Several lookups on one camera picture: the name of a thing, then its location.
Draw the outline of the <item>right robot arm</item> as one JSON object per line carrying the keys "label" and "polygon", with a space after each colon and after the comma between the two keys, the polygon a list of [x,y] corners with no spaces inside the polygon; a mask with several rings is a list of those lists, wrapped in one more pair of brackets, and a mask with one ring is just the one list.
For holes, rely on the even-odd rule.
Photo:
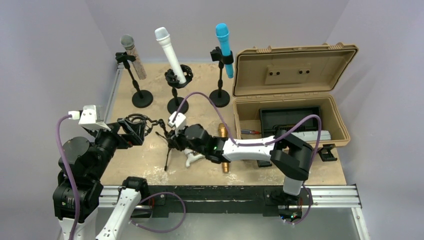
{"label": "right robot arm", "polygon": [[314,153],[310,144],[284,130],[277,136],[231,140],[212,136],[200,124],[194,124],[173,129],[166,138],[170,148],[193,150],[215,164],[241,160],[272,163],[284,174],[280,196],[288,204],[300,198]]}

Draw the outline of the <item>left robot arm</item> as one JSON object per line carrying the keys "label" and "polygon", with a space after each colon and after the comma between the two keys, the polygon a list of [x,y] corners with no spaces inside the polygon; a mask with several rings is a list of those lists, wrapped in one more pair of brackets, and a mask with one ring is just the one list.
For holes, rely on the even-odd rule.
{"label": "left robot arm", "polygon": [[146,121],[132,122],[129,117],[109,123],[105,129],[86,129],[94,141],[77,136],[62,143],[61,124],[55,125],[55,139],[59,150],[58,185],[53,192],[54,214],[58,218],[64,238],[81,238],[83,227],[93,218],[99,207],[99,197],[104,188],[101,178],[116,150],[141,146],[151,130]]}

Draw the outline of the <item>white microphone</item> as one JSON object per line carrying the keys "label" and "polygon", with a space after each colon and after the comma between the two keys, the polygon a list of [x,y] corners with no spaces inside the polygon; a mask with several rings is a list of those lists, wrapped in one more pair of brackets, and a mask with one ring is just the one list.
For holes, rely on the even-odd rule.
{"label": "white microphone", "polygon": [[185,84],[186,77],[183,73],[182,67],[173,49],[169,32],[165,27],[159,27],[154,31],[154,34],[156,37],[156,41],[162,47],[167,57],[167,60],[172,68],[173,73],[176,75],[178,83]]}

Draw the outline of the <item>gold microphone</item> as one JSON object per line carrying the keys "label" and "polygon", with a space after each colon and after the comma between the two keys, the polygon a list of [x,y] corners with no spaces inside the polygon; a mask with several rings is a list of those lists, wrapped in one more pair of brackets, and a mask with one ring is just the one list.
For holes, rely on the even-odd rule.
{"label": "gold microphone", "polygon": [[[218,125],[218,135],[222,138],[226,138],[228,136],[228,131],[224,123],[220,123]],[[230,164],[228,162],[222,162],[221,166],[224,174],[228,174],[230,172]]]}

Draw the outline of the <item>black tripod shock mount stand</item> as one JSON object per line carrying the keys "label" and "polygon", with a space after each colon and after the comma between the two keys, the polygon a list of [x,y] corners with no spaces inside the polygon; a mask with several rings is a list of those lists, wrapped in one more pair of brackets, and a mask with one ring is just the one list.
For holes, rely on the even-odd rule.
{"label": "black tripod shock mount stand", "polygon": [[[152,130],[155,126],[159,126],[163,130],[162,137],[167,141],[167,133],[169,133],[169,132],[167,131],[167,127],[166,127],[165,121],[163,119],[161,119],[161,118],[160,119],[151,119],[150,117],[148,117],[144,114],[141,114],[141,113],[132,113],[132,114],[124,117],[123,119],[129,119],[132,122],[145,121],[146,127],[145,127],[145,132],[144,132],[144,140],[145,140],[146,136],[148,136],[152,132]],[[132,148],[133,146],[140,146],[140,145],[132,145],[130,142],[127,142],[126,140],[125,140],[125,142],[126,142],[126,144],[124,146],[124,149]]]}

